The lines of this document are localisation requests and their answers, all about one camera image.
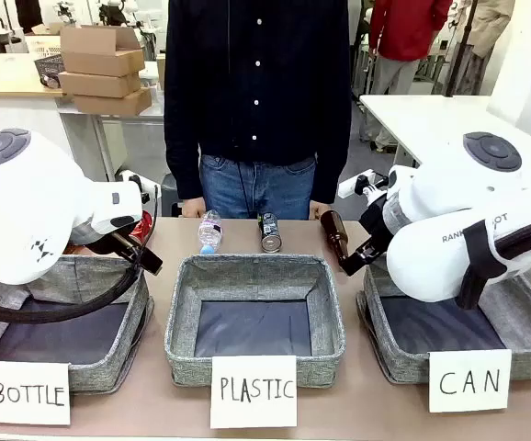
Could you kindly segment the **person's left hand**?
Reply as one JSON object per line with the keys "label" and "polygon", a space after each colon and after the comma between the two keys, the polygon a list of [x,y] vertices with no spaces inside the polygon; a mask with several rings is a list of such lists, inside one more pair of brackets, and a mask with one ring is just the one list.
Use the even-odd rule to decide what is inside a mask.
{"label": "person's left hand", "polygon": [[331,209],[332,207],[329,204],[311,200],[309,206],[309,220],[318,221],[321,218],[322,214]]}

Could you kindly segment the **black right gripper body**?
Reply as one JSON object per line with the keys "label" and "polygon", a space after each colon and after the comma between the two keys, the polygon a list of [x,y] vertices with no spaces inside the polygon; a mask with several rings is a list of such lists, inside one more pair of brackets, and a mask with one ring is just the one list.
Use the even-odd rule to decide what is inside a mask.
{"label": "black right gripper body", "polygon": [[383,219],[385,203],[385,199],[376,199],[360,217],[359,223],[369,234],[369,238],[360,247],[365,258],[377,258],[384,254],[393,238]]}

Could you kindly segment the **person's right hand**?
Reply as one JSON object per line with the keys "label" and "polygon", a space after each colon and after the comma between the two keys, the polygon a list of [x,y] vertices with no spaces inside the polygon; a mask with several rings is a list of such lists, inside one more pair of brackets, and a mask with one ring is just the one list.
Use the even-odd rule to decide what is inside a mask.
{"label": "person's right hand", "polygon": [[190,219],[199,219],[206,212],[206,203],[203,197],[185,199],[182,204],[182,216]]}

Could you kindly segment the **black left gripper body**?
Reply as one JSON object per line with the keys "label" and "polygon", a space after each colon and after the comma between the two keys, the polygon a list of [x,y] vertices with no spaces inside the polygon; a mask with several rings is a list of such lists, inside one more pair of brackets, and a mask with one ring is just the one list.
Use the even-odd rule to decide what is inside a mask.
{"label": "black left gripper body", "polygon": [[121,227],[111,232],[107,237],[113,242],[116,254],[132,263],[143,261],[146,238],[138,223]]}

